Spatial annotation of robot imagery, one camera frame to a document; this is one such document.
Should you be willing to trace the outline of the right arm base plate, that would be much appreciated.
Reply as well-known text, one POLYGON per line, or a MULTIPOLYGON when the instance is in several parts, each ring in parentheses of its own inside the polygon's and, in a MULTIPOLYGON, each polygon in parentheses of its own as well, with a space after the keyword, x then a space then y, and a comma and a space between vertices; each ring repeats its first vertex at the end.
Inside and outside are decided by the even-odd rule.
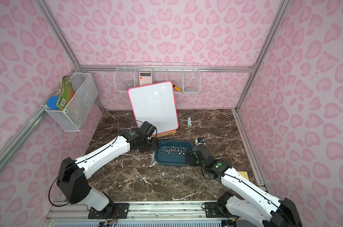
POLYGON ((218 202, 205 202, 201 205, 205 211, 207 218, 236 218, 237 216, 230 214, 225 206, 218 202))

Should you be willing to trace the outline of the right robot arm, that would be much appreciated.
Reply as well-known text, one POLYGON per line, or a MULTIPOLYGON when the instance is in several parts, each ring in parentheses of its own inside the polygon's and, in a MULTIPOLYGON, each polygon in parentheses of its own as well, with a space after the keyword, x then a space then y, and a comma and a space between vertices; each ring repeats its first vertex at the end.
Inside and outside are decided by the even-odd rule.
POLYGON ((243 199, 225 193, 219 198, 218 208, 221 215, 238 216, 257 227, 301 227, 302 221, 296 205, 288 198, 283 200, 263 191, 243 177, 229 163, 215 159, 205 139, 199 137, 192 149, 192 165, 202 169, 209 180, 216 180, 230 188, 243 199))

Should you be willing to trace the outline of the teal plastic storage box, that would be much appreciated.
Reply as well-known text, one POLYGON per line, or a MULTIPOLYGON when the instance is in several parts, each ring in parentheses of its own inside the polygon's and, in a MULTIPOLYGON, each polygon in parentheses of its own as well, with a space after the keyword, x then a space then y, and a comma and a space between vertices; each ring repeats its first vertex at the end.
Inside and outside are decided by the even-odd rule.
POLYGON ((155 151, 155 161, 162 166, 177 166, 184 167, 189 166, 190 153, 193 145, 188 141, 169 141, 162 140, 159 142, 159 148, 155 151), (185 155, 178 154, 161 154, 162 147, 174 146, 174 147, 185 147, 188 149, 185 155))

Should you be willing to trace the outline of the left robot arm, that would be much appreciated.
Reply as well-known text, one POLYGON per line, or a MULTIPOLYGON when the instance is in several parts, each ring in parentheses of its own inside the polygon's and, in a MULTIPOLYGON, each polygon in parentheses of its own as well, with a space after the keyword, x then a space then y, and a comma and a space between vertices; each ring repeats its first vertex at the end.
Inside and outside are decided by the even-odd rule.
POLYGON ((158 149, 157 128, 145 121, 140 127, 126 129, 115 139, 85 156, 61 162, 54 184, 70 204, 89 206, 89 218, 111 218, 117 214, 113 200, 90 186, 88 179, 118 156, 131 150, 153 151, 158 149))

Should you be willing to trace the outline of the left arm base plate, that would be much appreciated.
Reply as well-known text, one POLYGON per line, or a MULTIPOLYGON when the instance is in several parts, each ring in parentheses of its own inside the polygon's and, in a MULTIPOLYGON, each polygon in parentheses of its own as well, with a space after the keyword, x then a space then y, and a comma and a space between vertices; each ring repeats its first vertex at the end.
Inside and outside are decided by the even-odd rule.
POLYGON ((129 211, 129 203, 112 203, 107 205, 102 211, 91 208, 88 219, 126 219, 129 211))

